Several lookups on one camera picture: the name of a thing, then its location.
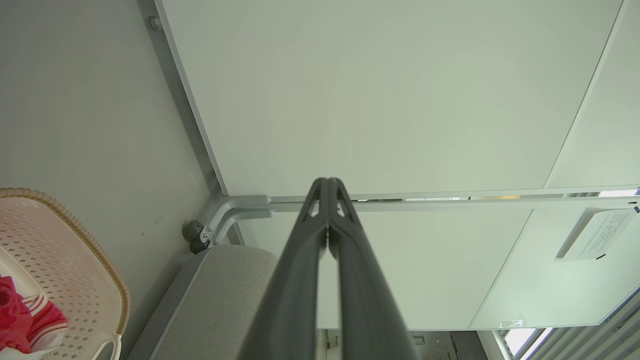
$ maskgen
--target red cloth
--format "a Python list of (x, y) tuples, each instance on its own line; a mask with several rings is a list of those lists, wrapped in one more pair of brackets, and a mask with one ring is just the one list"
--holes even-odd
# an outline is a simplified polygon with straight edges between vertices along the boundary
[(31, 347), (35, 347), (38, 340), (48, 334), (67, 331), (67, 318), (46, 297), (43, 295), (32, 297), (26, 303), (33, 315), (33, 325), (27, 334)]
[(32, 323), (31, 311), (15, 292), (13, 279), (0, 277), (0, 350), (10, 347), (23, 354), (31, 353), (27, 334)]

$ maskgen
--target caster wheel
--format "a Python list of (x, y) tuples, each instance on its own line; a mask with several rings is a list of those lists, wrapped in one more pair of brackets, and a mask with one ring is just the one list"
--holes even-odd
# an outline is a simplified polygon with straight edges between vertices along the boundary
[(192, 253), (198, 254), (200, 251), (205, 250), (209, 246), (209, 242), (210, 242), (209, 240), (207, 240), (207, 242), (205, 243), (200, 241), (200, 239), (191, 240), (191, 243), (189, 244), (189, 249), (191, 249)]
[(202, 229), (204, 229), (204, 226), (199, 221), (192, 220), (182, 228), (182, 237), (187, 241), (200, 239)]

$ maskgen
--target metal bar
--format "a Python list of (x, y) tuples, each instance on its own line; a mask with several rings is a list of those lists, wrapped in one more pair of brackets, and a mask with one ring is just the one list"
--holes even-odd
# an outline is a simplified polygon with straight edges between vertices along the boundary
[(640, 348), (635, 349), (627, 357), (624, 357), (623, 360), (640, 360)]
[(240, 225), (237, 222), (234, 224), (234, 231), (232, 232), (232, 236), (236, 237), (238, 244), (246, 245), (246, 243), (244, 242), (244, 236), (242, 235), (242, 231), (240, 231)]
[(572, 341), (583, 330), (583, 327), (570, 327), (563, 337), (553, 344), (553, 346), (547, 351), (547, 353), (541, 358), (541, 360), (560, 360), (558, 355), (569, 346)]
[(209, 247), (214, 247), (219, 244), (225, 235), (227, 235), (229, 229), (240, 220), (252, 220), (257, 218), (270, 218), (273, 217), (273, 210), (262, 209), (233, 209), (225, 213), (225, 216), (220, 222), (220, 226), (216, 229), (216, 232), (211, 237)]
[[(433, 200), (433, 201), (397, 201), (397, 202), (355, 202), (357, 211), (443, 211), (473, 208), (515, 208), (541, 209), (562, 207), (587, 207), (602, 204), (620, 204), (620, 208), (633, 208), (640, 202), (640, 196), (628, 197), (552, 197), (541, 199), (491, 199), (491, 200)], [(298, 212), (300, 202), (272, 202), (261, 206), (243, 206), (241, 208), (272, 209), (277, 213)]]
[(582, 328), (582, 332), (576, 336), (575, 339), (565, 347), (560, 354), (558, 354), (558, 359), (566, 359), (569, 356), (573, 355), (579, 348), (584, 346), (587, 342), (590, 341), (592, 335), (598, 330), (596, 326), (587, 326)]
[(560, 329), (555, 329), (551, 335), (547, 337), (545, 342), (540, 345), (535, 353), (529, 358), (530, 360), (540, 360), (545, 357), (549, 351), (562, 340), (563, 336), (569, 331), (569, 327), (563, 327)]
[(253, 196), (225, 196), (218, 201), (214, 209), (211, 211), (209, 220), (204, 224), (204, 228), (200, 232), (200, 241), (203, 243), (211, 237), (211, 233), (215, 232), (220, 223), (229, 210), (240, 206), (266, 205), (271, 199), (266, 195)]
[(589, 345), (577, 349), (575, 353), (571, 355), (569, 360), (583, 360), (594, 350), (596, 346), (598, 346), (598, 344), (611, 335), (611, 332), (619, 323), (634, 314), (639, 306), (640, 295), (636, 293), (624, 306), (617, 310), (610, 319), (605, 321), (602, 325), (599, 325), (596, 333), (590, 337)]
[(229, 191), (227, 190), (227, 186), (225, 185), (224, 179), (222, 178), (220, 167), (218, 166), (218, 162), (216, 161), (215, 154), (213, 153), (213, 148), (211, 147), (211, 142), (209, 141), (209, 137), (207, 136), (207, 130), (205, 129), (204, 122), (202, 121), (202, 116), (200, 115), (200, 110), (198, 110), (195, 96), (193, 95), (191, 85), (189, 84), (189, 78), (187, 77), (187, 73), (184, 70), (182, 59), (180, 58), (180, 52), (178, 52), (178, 45), (176, 44), (175, 38), (173, 37), (171, 24), (169, 23), (166, 11), (164, 9), (164, 3), (162, 1), (156, 1), (156, 6), (158, 15), (160, 15), (160, 20), (163, 24), (166, 41), (169, 43), (169, 50), (171, 50), (171, 54), (173, 55), (175, 68), (178, 70), (178, 75), (180, 76), (180, 80), (182, 81), (184, 93), (187, 97), (187, 100), (189, 101), (189, 105), (191, 106), (191, 112), (193, 113), (193, 117), (196, 120), (196, 124), (198, 125), (198, 130), (200, 130), (200, 135), (202, 135), (202, 141), (204, 143), (204, 147), (207, 149), (207, 154), (209, 155), (209, 159), (211, 160), (213, 171), (218, 178), (220, 188), (222, 189), (222, 194), (224, 196), (229, 196)]
[[(426, 193), (365, 193), (349, 194), (351, 200), (371, 199), (424, 199), (438, 197), (478, 197), (478, 196), (509, 196), (509, 195), (550, 195), (566, 193), (593, 193), (611, 190), (630, 190), (640, 188), (640, 184), (581, 186), (576, 188), (542, 188), (542, 189), (514, 189), (514, 190), (477, 190), (460, 192), (426, 192)], [(272, 202), (303, 202), (304, 196), (274, 196)]]
[(620, 343), (618, 347), (616, 347), (616, 350), (613, 350), (607, 357), (604, 358), (604, 360), (621, 359), (625, 353), (631, 353), (633, 349), (636, 349), (638, 343), (640, 343), (640, 331), (636, 331), (636, 333), (631, 335), (629, 339), (626, 339), (622, 343)]
[(633, 332), (636, 332), (637, 325), (640, 323), (640, 311), (636, 311), (631, 318), (629, 318), (624, 325), (616, 332), (611, 334), (599, 347), (592, 351), (585, 360), (601, 359), (602, 355), (611, 351), (619, 341), (623, 338), (630, 336)]
[(504, 341), (504, 337), (500, 335), (500, 332), (496, 330), (490, 330), (490, 331), (493, 334), (493, 337), (495, 338), (496, 344), (498, 344), (498, 348), (500, 349), (502, 356), (505, 359), (509, 359), (510, 357), (513, 357), (513, 355), (511, 355), (511, 351), (509, 350), (509, 347), (507, 346), (506, 341)]

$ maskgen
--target white sign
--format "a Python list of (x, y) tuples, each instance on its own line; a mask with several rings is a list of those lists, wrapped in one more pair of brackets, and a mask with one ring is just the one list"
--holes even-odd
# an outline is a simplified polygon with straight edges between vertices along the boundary
[(584, 227), (564, 260), (598, 259), (620, 237), (620, 234), (636, 216), (635, 209), (607, 210), (595, 213)]

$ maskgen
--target metal bracket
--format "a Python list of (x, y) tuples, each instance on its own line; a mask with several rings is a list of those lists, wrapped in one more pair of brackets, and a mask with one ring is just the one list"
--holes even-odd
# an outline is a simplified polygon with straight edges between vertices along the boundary
[[(218, 201), (218, 203), (216, 204), (216, 207), (213, 209), (211, 215), (209, 216), (209, 220), (207, 221), (207, 223), (204, 225), (204, 228), (202, 229), (202, 231), (200, 232), (200, 241), (202, 241), (203, 243), (206, 243), (207, 241), (209, 241), (210, 239), (213, 240), (213, 238), (216, 237), (216, 235), (218, 233), (222, 233), (222, 237), (224, 237), (224, 235), (227, 234), (227, 231), (229, 230), (229, 228), (227, 228), (227, 231), (219, 231), (222, 230), (221, 228), (221, 224), (222, 223), (226, 223), (227, 221), (223, 219), (225, 219), (225, 215), (230, 211), (233, 210), (239, 206), (258, 206), (258, 205), (267, 205), (271, 202), (271, 198), (268, 197), (267, 195), (251, 195), (251, 196), (225, 196), (222, 199), (220, 199), (220, 201)], [(243, 212), (256, 212), (258, 211), (259, 214), (263, 215), (263, 216), (258, 216), (258, 217), (247, 217), (250, 215), (240, 215), (239, 217), (235, 217), (238, 220), (245, 220), (247, 218), (264, 218), (264, 217), (272, 217), (273, 216), (273, 211), (270, 209), (267, 209), (265, 212), (265, 209), (257, 209), (257, 210), (252, 210), (252, 209), (244, 209)]]
[(159, 17), (157, 17), (157, 16), (150, 16), (150, 17), (148, 18), (148, 20), (149, 20), (149, 25), (151, 25), (151, 28), (152, 28), (154, 31), (162, 30), (162, 28), (163, 28), (163, 27), (162, 27), (162, 21), (160, 20), (160, 18), (159, 18)]
[(271, 218), (273, 217), (274, 211), (272, 209), (233, 209), (229, 210), (225, 213), (225, 216), (222, 218), (220, 222), (220, 226), (218, 226), (216, 232), (211, 238), (211, 242), (209, 243), (209, 247), (214, 247), (219, 244), (222, 239), (225, 238), (225, 235), (228, 233), (229, 229), (240, 220), (251, 220), (256, 218)]

